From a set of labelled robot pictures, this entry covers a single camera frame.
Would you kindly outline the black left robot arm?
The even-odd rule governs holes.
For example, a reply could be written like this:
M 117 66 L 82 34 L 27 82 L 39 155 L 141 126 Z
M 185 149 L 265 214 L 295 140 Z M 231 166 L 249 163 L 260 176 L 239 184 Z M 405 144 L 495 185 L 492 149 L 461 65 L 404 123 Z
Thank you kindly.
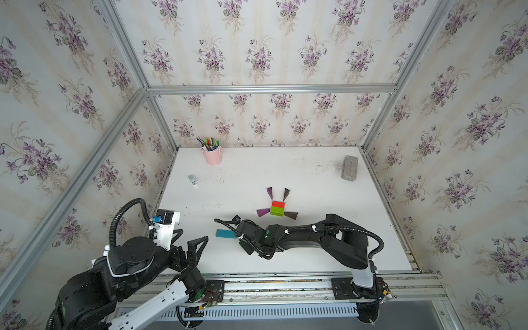
M 148 236 L 136 236 L 119 245 L 118 225 L 135 205 L 142 209 Z M 175 211 L 160 210 L 151 218 L 144 199 L 127 202 L 112 219 L 106 254 L 60 289 L 45 328 L 143 329 L 169 309 L 201 298 L 206 280 L 197 266 L 208 238 L 189 241 L 187 250 L 176 246 L 183 233 L 174 227 L 177 215 Z M 176 271 L 168 287 L 124 316 L 107 320 L 118 303 L 146 287 L 166 269 Z

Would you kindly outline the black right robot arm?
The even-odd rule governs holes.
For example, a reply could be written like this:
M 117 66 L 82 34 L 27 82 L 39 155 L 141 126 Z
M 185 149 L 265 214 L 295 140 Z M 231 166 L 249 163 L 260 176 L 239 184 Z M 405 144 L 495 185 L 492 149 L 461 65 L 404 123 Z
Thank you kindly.
M 254 221 L 238 216 L 231 221 L 215 219 L 214 222 L 231 230 L 247 254 L 257 253 L 266 260 L 293 248 L 321 248 L 351 269 L 354 297 L 382 300 L 374 256 L 384 249 L 384 241 L 337 214 L 327 214 L 322 221 L 299 226 L 273 224 L 261 228 Z

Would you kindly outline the green rectangular block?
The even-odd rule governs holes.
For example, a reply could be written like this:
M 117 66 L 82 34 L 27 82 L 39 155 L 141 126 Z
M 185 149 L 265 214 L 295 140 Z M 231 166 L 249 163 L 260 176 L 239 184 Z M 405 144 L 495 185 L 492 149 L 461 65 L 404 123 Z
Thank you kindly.
M 284 216 L 284 208 L 279 208 L 279 207 L 276 207 L 276 206 L 272 206 L 270 208 L 270 214 L 273 215 L 273 216 L 277 216 L 277 217 L 283 217 Z

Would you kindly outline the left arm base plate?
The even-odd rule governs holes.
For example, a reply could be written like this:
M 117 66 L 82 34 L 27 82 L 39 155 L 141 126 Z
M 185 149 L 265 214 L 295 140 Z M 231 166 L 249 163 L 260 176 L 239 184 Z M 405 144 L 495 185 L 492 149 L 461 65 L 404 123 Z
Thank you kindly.
M 217 305 L 224 300 L 225 283 L 224 280 L 207 281 L 204 287 L 190 294 L 187 302 L 195 303 L 202 307 Z

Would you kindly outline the red rectangular block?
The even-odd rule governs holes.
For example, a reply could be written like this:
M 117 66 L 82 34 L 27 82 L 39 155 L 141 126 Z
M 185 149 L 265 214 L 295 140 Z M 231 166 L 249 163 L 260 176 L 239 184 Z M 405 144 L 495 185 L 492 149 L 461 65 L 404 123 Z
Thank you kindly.
M 273 201 L 273 202 L 272 202 L 272 207 L 275 207 L 275 208 L 284 208 L 284 207 L 285 207 L 285 202 Z

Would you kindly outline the brown triangle block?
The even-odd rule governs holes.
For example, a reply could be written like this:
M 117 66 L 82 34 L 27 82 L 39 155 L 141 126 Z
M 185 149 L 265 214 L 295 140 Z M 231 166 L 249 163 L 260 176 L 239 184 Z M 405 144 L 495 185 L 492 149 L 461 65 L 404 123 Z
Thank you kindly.
M 285 201 L 287 199 L 289 194 L 290 194 L 290 190 L 288 188 L 285 188 L 284 189 L 284 193 L 283 193 L 283 201 Z
M 297 217 L 298 217 L 298 213 L 297 212 L 286 212 L 285 211 L 283 215 L 285 217 L 288 217 L 288 218 L 292 219 L 292 220 L 296 220 Z

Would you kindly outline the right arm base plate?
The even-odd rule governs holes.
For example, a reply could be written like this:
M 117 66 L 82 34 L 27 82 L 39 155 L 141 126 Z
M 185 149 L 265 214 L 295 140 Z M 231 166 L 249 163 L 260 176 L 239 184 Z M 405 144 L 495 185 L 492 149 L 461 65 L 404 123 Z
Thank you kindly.
M 336 300 L 351 299 L 378 299 L 382 301 L 390 292 L 388 284 L 383 278 L 375 278 L 375 284 L 371 288 L 363 288 L 356 285 L 352 278 L 333 278 L 331 288 Z

